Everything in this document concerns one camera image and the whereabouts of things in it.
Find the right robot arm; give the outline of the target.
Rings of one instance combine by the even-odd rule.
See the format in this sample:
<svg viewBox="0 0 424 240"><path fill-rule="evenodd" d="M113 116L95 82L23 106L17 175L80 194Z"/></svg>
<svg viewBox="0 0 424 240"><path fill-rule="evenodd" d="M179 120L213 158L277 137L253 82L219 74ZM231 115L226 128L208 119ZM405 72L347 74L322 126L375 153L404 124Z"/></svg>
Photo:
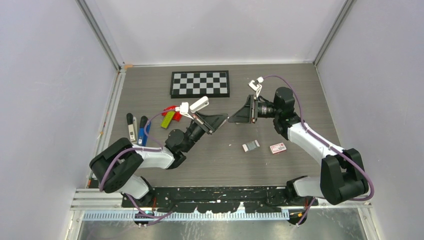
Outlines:
<svg viewBox="0 0 424 240"><path fill-rule="evenodd" d="M333 145L312 130L295 112L295 99L293 91L287 87L279 87L273 101L260 100L251 94L228 121L252 124L259 118L272 118L279 135L318 162L318 177L301 176L287 181L285 198L291 205L299 205L305 197L318 197L337 205L369 193L361 154L354 148Z"/></svg>

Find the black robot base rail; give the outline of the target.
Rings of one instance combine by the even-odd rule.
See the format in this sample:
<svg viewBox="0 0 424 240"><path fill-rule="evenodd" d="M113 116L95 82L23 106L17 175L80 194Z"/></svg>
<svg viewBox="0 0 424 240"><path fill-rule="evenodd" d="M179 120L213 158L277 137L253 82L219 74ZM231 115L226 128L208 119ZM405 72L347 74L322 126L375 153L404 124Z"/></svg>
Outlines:
<svg viewBox="0 0 424 240"><path fill-rule="evenodd" d="M312 197L289 198L284 186L155 187L141 200L139 208L160 213L207 212L277 213L282 207L305 210Z"/></svg>

